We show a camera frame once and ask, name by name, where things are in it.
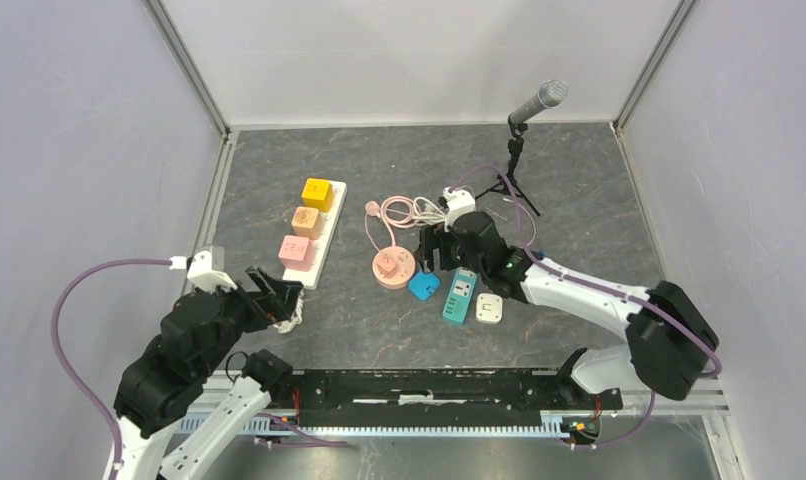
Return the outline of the blue plug adapter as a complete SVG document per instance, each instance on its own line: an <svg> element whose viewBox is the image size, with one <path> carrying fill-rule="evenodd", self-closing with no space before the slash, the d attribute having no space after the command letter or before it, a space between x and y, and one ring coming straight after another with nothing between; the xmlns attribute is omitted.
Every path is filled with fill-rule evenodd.
<svg viewBox="0 0 806 480"><path fill-rule="evenodd" d="M440 280L434 273L419 271L409 280L407 287L415 298L426 302L439 289Z"/></svg>

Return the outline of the round pink socket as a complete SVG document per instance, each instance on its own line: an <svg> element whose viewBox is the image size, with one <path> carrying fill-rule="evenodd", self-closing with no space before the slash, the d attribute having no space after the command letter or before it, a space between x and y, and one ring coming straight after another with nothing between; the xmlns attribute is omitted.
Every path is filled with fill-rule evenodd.
<svg viewBox="0 0 806 480"><path fill-rule="evenodd" d="M413 254L400 246L389 246L376 253L372 273L377 283L389 290L407 286L417 271Z"/></svg>

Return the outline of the small pink plug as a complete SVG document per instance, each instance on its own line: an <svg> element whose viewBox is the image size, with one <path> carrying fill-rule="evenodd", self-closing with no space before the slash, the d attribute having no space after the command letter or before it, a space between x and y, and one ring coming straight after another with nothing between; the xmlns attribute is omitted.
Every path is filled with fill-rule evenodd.
<svg viewBox="0 0 806 480"><path fill-rule="evenodd" d="M383 276L390 277L396 274L398 263L392 256L383 254L379 256L377 267Z"/></svg>

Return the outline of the teal power strip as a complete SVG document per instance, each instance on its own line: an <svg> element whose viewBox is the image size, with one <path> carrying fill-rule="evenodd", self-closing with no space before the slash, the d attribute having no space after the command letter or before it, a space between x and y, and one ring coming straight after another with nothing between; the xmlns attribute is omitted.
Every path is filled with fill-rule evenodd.
<svg viewBox="0 0 806 480"><path fill-rule="evenodd" d="M458 268L453 276L442 317L451 324L461 326L468 313L478 276L465 268Z"/></svg>

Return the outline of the white plug adapter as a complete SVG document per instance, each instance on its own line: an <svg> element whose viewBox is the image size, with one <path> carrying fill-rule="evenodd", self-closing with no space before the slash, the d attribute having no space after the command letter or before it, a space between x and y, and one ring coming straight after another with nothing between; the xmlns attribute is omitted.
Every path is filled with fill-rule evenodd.
<svg viewBox="0 0 806 480"><path fill-rule="evenodd" d="M477 296L475 318L480 323L497 324L503 318L503 298L491 293Z"/></svg>

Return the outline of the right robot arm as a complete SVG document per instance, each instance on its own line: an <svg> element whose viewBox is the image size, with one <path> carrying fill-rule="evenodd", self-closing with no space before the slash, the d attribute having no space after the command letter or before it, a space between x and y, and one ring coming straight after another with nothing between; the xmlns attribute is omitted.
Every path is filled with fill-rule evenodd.
<svg viewBox="0 0 806 480"><path fill-rule="evenodd" d="M450 226L425 226L419 241L416 258L428 271L463 268L501 298L566 312L620 338L614 347L579 349L563 364L556 392L570 408L627 386L682 401L698 379L721 371L717 335L674 283L649 288L576 272L508 245L491 216L480 211Z"/></svg>

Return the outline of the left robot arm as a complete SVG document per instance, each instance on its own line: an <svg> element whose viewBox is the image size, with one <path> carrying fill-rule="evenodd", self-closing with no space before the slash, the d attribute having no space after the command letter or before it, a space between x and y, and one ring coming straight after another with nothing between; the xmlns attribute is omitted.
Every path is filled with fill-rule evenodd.
<svg viewBox="0 0 806 480"><path fill-rule="evenodd" d="M161 320L160 332L123 372L113 403L119 436L108 479L189 479L200 476L228 441L262 408L281 407L293 394L292 367L267 350L249 356L227 396L171 457L168 441L189 407L245 333L298 318L304 286L249 268L254 291L227 273L191 268L192 292L180 297Z"/></svg>

